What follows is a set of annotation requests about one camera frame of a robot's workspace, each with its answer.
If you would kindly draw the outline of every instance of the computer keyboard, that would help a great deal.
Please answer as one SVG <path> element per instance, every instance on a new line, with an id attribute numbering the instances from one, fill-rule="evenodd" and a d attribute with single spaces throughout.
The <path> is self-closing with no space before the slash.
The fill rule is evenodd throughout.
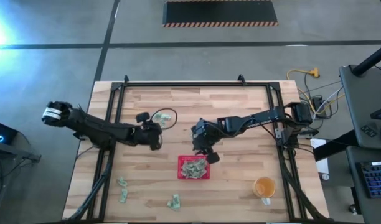
<path id="1" fill-rule="evenodd" d="M 381 162 L 358 162 L 368 198 L 381 198 Z"/>

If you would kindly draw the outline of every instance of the wooden table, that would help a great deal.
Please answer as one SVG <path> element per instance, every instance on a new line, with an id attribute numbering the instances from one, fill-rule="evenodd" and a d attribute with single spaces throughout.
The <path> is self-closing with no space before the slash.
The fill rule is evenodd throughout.
<path id="1" fill-rule="evenodd" d="M 294 81 L 280 81 L 283 103 L 299 101 Z M 111 82 L 96 82 L 88 112 L 105 118 Z M 126 88 L 121 122 L 136 123 L 141 112 L 154 113 L 171 107 L 178 112 L 178 123 L 162 136 L 158 151 L 148 146 L 116 147 L 106 206 L 106 222 L 265 222 L 287 221 L 281 172 L 273 138 L 263 128 L 253 128 L 236 138 L 223 139 L 214 146 L 220 162 L 211 165 L 210 180 L 178 180 L 177 158 L 191 155 L 191 127 L 200 117 L 215 120 L 224 116 L 247 116 L 268 110 L 266 90 L 262 87 L 136 87 Z M 90 146 L 82 142 L 79 153 Z M 77 159 L 63 217 L 69 217 L 89 194 L 97 149 Z M 312 154 L 297 151 L 296 162 L 301 186 L 317 209 L 328 217 L 318 171 Z M 119 203 L 121 187 L 116 180 L 128 182 L 126 203 Z M 271 205 L 265 206 L 252 192 L 260 177 L 276 181 Z M 181 209 L 166 207 L 173 194 L 179 194 Z M 292 192 L 294 209 L 296 197 Z M 95 216 L 99 201 L 96 201 Z"/>

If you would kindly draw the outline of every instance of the black and orange striped mat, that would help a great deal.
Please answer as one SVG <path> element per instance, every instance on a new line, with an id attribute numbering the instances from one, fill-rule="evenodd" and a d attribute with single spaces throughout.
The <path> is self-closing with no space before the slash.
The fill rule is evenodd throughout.
<path id="1" fill-rule="evenodd" d="M 163 27 L 273 27 L 270 0 L 178 0 L 164 3 Z"/>

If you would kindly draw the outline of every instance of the red basket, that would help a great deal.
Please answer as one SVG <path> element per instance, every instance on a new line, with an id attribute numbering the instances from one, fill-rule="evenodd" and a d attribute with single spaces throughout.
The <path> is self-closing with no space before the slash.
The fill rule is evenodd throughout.
<path id="1" fill-rule="evenodd" d="M 178 179 L 182 180 L 200 180 L 200 179 L 210 179 L 210 164 L 207 163 L 207 166 L 205 167 L 205 170 L 207 171 L 206 174 L 204 174 L 201 178 L 194 179 L 194 178 L 185 178 L 181 175 L 182 171 L 182 165 L 184 165 L 185 161 L 195 161 L 198 159 L 205 159 L 205 156 L 178 156 Z"/>

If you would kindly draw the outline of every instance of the floor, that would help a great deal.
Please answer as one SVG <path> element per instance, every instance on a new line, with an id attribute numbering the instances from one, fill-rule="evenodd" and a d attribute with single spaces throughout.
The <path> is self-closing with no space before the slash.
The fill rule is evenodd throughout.
<path id="1" fill-rule="evenodd" d="M 379 0 L 273 0 L 278 27 L 192 29 L 162 28 L 163 2 L 0 0 L 0 122 L 23 132 L 32 150 L 42 154 L 39 164 L 14 172 L 5 186 L 0 223 L 62 217 L 78 141 L 68 129 L 42 124 L 48 101 L 86 108 L 95 80 L 124 75 L 130 80 L 234 80 L 238 74 L 281 80 L 290 69 L 317 67 L 321 77 L 307 79 L 312 89 L 338 81 L 340 66 L 357 64 L 381 46 Z M 178 44 L 183 42 L 232 43 Z M 109 43 L 118 45 L 108 48 Z M 303 74 L 291 78 L 305 89 Z M 328 97 L 340 87 L 336 83 L 314 94 Z M 350 129 L 342 98 L 338 114 L 324 122 L 318 137 L 335 138 Z M 329 160 L 331 170 L 342 164 L 344 155 Z M 347 211 L 349 188 L 333 185 L 324 184 L 331 218 L 362 222 Z"/>

